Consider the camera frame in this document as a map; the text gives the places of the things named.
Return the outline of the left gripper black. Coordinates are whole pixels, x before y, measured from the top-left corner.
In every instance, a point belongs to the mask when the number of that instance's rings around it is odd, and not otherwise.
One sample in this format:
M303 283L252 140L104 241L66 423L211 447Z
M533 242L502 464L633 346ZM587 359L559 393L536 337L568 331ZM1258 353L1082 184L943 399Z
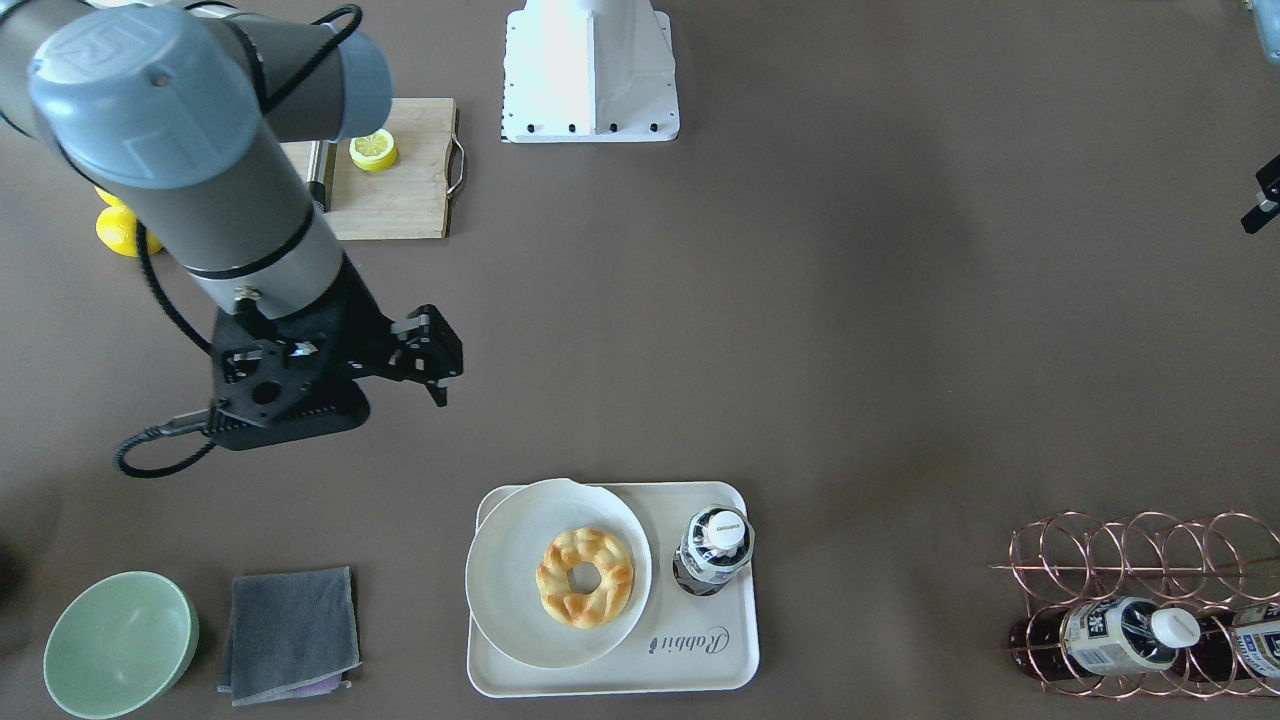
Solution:
M1242 228L1247 234L1256 234L1279 217L1279 172L1280 156L1276 155L1256 173L1260 186L1254 206L1242 217Z

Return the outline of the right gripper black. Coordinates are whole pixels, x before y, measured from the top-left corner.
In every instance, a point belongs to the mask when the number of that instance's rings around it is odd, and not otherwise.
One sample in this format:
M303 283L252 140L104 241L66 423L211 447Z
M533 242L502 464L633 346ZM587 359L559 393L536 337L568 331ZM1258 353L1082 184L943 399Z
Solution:
M380 377L426 388L438 407L465 373L463 345L438 306L385 316L344 258L311 305L270 323L265 337L219 311L212 329L207 437L241 451L362 425L370 405L357 380Z

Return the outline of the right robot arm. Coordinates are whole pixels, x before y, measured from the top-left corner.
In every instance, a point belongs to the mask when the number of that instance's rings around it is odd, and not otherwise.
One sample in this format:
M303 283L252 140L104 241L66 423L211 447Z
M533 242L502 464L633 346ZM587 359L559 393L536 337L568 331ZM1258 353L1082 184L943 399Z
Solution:
M3 119L120 199L218 305L205 410L140 442L198 432L228 450L353 429L358 386L463 370L433 305L385 316L284 152L380 129L389 64L344 5L319 20L225 6L3 4Z

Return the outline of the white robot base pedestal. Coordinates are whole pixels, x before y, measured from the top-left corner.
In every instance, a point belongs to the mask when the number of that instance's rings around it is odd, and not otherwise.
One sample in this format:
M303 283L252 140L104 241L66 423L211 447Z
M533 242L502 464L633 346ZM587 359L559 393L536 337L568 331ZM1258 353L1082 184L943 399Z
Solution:
M671 18L649 1L527 1L506 18L500 140L678 137Z

